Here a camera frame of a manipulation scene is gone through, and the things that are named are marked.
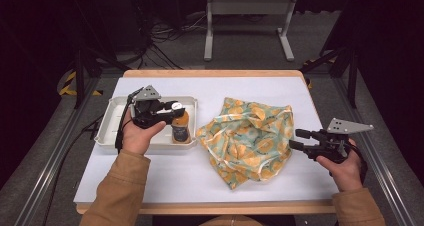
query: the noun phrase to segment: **white tray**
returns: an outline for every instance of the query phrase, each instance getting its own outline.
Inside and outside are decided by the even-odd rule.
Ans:
[[[197,100],[189,96],[176,96],[176,97],[162,97],[159,99],[161,102],[168,102],[176,100],[183,104],[183,107],[189,115],[189,130],[191,142],[188,144],[174,144],[172,143],[172,128],[171,125],[166,127],[155,135],[150,141],[149,150],[157,149],[189,149],[196,145],[196,112],[197,112]],[[109,105],[106,109],[105,115],[100,125],[97,136],[94,140],[102,147],[115,148],[115,139],[119,122],[124,111],[125,104],[127,103],[127,97],[115,97],[109,99]]]

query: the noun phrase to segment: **human hand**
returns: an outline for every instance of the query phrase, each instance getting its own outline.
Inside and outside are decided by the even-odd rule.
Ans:
[[[349,139],[349,142],[355,145],[352,139]],[[355,151],[350,150],[347,159],[341,164],[334,163],[324,156],[318,156],[317,162],[330,171],[340,192],[363,187],[360,177],[361,159]]]
[[[153,136],[166,126],[166,123],[161,121],[148,129],[142,129],[132,122],[130,110],[127,110],[123,122],[124,138],[122,140],[122,148],[141,155],[146,153]]]

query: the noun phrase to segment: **wooden table edge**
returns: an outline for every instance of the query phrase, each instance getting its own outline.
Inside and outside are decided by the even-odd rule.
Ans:
[[[127,70],[123,77],[301,77],[299,70]]]
[[[84,214],[91,204],[77,204]],[[330,199],[287,202],[245,203],[165,203],[143,204],[139,214],[144,215],[248,215],[248,214],[333,214],[335,208]]]

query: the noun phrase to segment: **sleeve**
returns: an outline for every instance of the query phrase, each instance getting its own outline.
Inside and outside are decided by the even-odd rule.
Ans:
[[[97,187],[93,204],[80,225],[134,225],[143,201],[150,159],[121,150]]]
[[[333,195],[340,226],[386,225],[374,198],[367,188]]]

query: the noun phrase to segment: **floral fabric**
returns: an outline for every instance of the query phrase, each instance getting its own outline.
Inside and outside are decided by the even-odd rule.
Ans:
[[[277,175],[291,155],[292,108],[225,98],[220,115],[196,137],[230,189],[249,179],[264,181]]]

